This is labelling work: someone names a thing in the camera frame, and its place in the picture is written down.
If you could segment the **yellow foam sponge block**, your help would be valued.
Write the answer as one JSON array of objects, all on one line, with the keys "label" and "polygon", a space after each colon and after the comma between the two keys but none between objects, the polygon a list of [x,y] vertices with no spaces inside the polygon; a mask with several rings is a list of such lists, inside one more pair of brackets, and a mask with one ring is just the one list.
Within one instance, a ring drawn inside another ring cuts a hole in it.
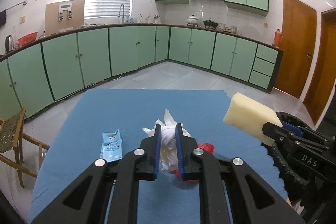
[{"label": "yellow foam sponge block", "polygon": [[248,133],[268,146],[271,146],[274,140],[264,135],[263,125],[270,122],[282,127],[274,110],[241,93],[232,96],[223,122]]}]

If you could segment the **light blue snack wrapper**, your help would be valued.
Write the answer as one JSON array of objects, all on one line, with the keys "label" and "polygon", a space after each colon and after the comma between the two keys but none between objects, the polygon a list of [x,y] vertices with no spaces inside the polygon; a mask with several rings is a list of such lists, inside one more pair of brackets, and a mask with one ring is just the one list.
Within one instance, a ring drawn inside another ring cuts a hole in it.
[{"label": "light blue snack wrapper", "polygon": [[102,133],[100,157],[107,162],[122,159],[122,138],[119,129],[117,129],[115,132]]}]

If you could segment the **red plastic bag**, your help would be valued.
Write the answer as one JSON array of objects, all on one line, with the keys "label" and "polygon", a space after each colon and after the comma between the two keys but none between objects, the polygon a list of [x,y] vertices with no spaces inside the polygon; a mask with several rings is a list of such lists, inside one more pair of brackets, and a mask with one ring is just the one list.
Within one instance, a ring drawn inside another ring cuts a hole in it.
[{"label": "red plastic bag", "polygon": [[[197,143],[197,149],[198,150],[202,150],[203,151],[203,154],[202,155],[198,155],[198,158],[200,159],[202,157],[202,159],[204,160],[206,157],[209,157],[210,155],[213,154],[214,152],[214,146],[210,143],[205,143],[205,144],[200,144],[200,143]],[[181,179],[181,174],[179,172],[178,169],[175,169],[173,171],[170,171],[170,173],[173,173],[175,174],[175,176],[179,179]]]}]

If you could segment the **white tissue wad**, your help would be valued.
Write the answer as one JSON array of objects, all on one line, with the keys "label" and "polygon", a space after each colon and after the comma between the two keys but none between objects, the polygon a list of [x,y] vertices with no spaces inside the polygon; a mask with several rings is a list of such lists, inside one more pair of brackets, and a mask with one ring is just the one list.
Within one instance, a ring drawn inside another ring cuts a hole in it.
[{"label": "white tissue wad", "polygon": [[161,150],[160,162],[162,163],[162,171],[173,171],[178,169],[178,155],[175,139],[175,128],[178,124],[169,110],[165,110],[164,122],[157,119],[153,129],[143,128],[142,130],[148,137],[152,137],[155,133],[155,127],[159,124],[161,126]]}]

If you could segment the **black lined trash bin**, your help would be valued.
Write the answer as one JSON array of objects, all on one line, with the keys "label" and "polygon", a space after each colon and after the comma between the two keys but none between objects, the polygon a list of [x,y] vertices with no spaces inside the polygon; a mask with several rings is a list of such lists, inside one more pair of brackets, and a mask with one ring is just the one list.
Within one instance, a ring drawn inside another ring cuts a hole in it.
[{"label": "black lined trash bin", "polygon": [[335,195],[335,141],[291,114],[276,115],[282,128],[266,127],[266,135],[275,138],[268,152],[289,199],[300,200],[305,208],[330,200]]}]

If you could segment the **green lower kitchen cabinets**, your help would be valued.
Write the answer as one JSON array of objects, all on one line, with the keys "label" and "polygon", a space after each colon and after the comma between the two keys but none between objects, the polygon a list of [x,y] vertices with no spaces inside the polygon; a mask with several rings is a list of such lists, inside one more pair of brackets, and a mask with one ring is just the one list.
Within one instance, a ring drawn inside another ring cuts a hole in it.
[{"label": "green lower kitchen cabinets", "polygon": [[270,92],[282,51],[239,35],[163,24],[94,27],[37,40],[1,58],[1,117],[30,118],[97,83],[170,60]]}]

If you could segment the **chrome kitchen faucet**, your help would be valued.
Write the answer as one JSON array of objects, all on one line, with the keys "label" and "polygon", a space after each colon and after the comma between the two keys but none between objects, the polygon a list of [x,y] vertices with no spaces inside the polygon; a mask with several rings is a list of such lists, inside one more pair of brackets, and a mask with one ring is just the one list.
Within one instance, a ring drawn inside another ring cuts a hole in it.
[{"label": "chrome kitchen faucet", "polygon": [[123,3],[120,5],[117,17],[121,19],[121,24],[125,23],[125,6]]}]

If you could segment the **brown wooden door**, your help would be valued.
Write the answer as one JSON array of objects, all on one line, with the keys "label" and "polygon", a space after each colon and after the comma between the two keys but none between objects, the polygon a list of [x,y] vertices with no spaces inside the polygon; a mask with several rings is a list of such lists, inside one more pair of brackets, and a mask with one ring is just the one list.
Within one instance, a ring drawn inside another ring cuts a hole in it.
[{"label": "brown wooden door", "polygon": [[335,9],[321,14],[321,38],[315,70],[303,101],[318,126],[335,93]]},{"label": "brown wooden door", "polygon": [[283,0],[281,64],[275,88],[299,99],[315,49],[317,12],[299,0]]}]

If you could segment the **wooden chair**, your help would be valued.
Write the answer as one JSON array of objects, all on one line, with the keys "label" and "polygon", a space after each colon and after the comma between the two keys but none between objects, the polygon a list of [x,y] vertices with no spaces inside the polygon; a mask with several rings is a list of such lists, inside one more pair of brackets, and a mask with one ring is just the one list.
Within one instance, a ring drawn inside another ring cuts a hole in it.
[{"label": "wooden chair", "polygon": [[1,118],[1,162],[17,171],[19,185],[24,188],[23,174],[37,178],[37,171],[23,165],[23,140],[38,147],[38,163],[42,165],[50,146],[23,132],[26,107],[7,120]]}]

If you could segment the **white cooking pot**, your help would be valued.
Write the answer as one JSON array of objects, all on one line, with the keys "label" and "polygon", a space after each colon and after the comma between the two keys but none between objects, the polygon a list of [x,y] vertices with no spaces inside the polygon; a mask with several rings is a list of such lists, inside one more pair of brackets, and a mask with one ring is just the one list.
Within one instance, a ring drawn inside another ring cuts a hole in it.
[{"label": "white cooking pot", "polygon": [[198,27],[199,18],[194,14],[187,17],[187,26]]}]

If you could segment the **red plastic basin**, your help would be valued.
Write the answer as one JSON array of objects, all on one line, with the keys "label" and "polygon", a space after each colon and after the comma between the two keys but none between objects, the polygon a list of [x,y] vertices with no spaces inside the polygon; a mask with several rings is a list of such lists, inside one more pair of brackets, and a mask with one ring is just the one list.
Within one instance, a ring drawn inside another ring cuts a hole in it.
[{"label": "red plastic basin", "polygon": [[37,39],[37,34],[38,32],[32,32],[30,34],[22,36],[21,38],[18,39],[19,46],[23,47],[27,44],[34,42]]}]

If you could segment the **steel electric kettle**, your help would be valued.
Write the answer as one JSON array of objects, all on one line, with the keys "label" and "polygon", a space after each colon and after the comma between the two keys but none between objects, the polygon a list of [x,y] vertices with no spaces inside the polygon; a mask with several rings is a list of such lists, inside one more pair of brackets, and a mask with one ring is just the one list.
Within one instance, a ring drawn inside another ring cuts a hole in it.
[{"label": "steel electric kettle", "polygon": [[15,50],[15,43],[14,39],[11,35],[8,35],[5,38],[5,54],[8,54],[9,52]]}]

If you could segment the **cardboard box with scale picture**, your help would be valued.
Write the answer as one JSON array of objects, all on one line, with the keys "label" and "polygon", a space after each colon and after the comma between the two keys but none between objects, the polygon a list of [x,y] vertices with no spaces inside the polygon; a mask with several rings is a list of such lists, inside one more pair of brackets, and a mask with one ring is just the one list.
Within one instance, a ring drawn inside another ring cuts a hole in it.
[{"label": "cardboard box with scale picture", "polygon": [[84,25],[85,0],[49,3],[45,10],[45,34],[75,30]]}]

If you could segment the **dark cloth on rail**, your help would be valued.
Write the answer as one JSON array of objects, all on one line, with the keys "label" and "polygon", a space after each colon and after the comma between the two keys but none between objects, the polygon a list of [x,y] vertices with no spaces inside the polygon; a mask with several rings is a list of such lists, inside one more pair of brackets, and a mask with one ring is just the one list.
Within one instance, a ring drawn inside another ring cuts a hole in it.
[{"label": "dark cloth on rail", "polygon": [[0,12],[0,27],[6,24],[7,9]]}]

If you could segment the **wall towel rail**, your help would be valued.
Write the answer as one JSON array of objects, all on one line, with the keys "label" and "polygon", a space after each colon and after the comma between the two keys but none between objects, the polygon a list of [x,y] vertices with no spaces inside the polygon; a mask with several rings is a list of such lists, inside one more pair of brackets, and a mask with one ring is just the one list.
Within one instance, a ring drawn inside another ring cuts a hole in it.
[{"label": "wall towel rail", "polygon": [[1,10],[1,12],[11,10],[11,9],[13,9],[15,7],[18,7],[18,6],[25,6],[25,5],[27,5],[27,2],[28,2],[27,0],[19,2],[19,3],[15,4],[15,5],[12,5],[11,7],[8,7],[7,9]]}]

